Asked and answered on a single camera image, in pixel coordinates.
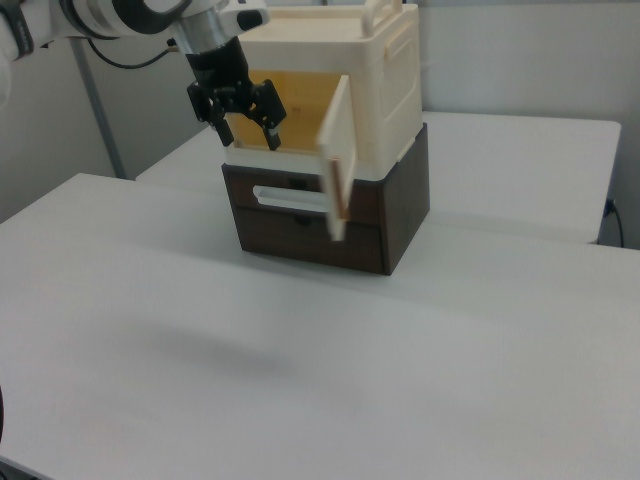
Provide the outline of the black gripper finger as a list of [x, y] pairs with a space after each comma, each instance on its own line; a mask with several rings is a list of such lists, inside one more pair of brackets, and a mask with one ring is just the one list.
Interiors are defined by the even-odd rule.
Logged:
[[197, 82], [193, 82], [187, 87], [187, 93], [196, 119], [199, 122], [207, 123], [215, 130], [224, 147], [230, 146], [234, 141], [234, 136], [225, 119], [225, 112], [220, 106], [220, 102], [211, 100]]
[[249, 107], [244, 115], [261, 128], [271, 151], [276, 151], [281, 146], [279, 127], [287, 113], [270, 79], [251, 86]]

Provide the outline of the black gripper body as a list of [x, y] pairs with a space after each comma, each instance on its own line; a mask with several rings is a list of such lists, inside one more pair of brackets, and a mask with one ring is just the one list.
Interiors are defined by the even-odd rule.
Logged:
[[213, 50], [187, 54], [196, 82], [206, 89], [249, 85], [249, 67], [239, 40], [229, 40]]

